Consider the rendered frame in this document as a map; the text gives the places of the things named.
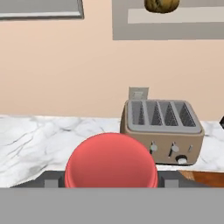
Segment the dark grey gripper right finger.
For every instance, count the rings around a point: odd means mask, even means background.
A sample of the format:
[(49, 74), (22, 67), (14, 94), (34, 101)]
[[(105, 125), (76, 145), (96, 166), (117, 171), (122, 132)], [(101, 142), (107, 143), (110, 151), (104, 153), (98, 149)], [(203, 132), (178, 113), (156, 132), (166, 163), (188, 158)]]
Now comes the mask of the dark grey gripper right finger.
[(178, 171), (158, 171), (158, 186), (164, 188), (206, 187), (199, 182), (185, 178)]

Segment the brown bread loaf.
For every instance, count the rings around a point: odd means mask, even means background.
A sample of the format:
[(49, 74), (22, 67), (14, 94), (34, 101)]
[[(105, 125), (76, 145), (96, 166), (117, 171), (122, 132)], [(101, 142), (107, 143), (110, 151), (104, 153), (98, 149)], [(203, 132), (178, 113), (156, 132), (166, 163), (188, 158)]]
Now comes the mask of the brown bread loaf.
[(179, 7), (179, 0), (144, 0), (144, 7), (153, 13), (170, 13)]

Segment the brown wooden cutting board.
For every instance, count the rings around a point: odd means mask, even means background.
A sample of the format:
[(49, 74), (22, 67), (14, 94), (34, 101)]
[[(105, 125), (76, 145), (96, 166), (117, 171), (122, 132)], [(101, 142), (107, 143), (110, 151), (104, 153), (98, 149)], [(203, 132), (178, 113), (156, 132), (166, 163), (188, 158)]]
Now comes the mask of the brown wooden cutting board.
[(183, 187), (218, 187), (224, 188), (224, 172), (179, 171), (184, 177)]

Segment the grey open wall cabinet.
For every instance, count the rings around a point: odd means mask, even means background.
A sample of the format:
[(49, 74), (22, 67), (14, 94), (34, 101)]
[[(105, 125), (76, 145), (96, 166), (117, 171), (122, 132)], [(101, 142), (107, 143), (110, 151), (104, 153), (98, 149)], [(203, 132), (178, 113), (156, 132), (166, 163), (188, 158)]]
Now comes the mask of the grey open wall cabinet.
[(224, 0), (180, 0), (171, 13), (151, 13), (144, 0), (112, 0), (113, 40), (224, 39)]

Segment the grey wall socket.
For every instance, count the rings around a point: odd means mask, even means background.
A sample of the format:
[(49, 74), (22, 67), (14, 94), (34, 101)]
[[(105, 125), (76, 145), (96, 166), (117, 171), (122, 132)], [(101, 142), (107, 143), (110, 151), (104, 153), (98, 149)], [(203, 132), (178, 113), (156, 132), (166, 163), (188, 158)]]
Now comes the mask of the grey wall socket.
[(149, 89), (147, 87), (129, 87), (130, 100), (146, 100)]

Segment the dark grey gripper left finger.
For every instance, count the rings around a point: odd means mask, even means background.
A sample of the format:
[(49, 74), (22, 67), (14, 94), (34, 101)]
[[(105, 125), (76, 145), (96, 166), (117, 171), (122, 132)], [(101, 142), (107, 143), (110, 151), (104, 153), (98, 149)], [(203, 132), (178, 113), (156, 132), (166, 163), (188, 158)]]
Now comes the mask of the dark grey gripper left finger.
[(44, 171), (34, 180), (24, 182), (17, 187), (25, 188), (60, 188), (65, 186), (64, 171)]

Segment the red round bowl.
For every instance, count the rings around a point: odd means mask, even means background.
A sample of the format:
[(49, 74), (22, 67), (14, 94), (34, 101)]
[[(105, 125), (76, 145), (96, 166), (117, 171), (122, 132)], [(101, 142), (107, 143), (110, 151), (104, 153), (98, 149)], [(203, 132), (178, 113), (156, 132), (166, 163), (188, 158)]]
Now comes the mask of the red round bowl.
[(157, 187), (151, 154), (136, 139), (119, 133), (91, 136), (66, 164), (65, 187)]

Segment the beige four-slot toaster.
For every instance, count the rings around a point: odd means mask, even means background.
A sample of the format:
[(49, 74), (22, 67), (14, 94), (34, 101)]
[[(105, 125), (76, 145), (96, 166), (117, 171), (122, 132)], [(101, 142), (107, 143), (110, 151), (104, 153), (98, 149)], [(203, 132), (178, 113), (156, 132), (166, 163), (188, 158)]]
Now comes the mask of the beige four-slot toaster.
[(141, 142), (157, 165), (194, 165), (205, 131), (188, 101), (127, 100), (120, 132)]

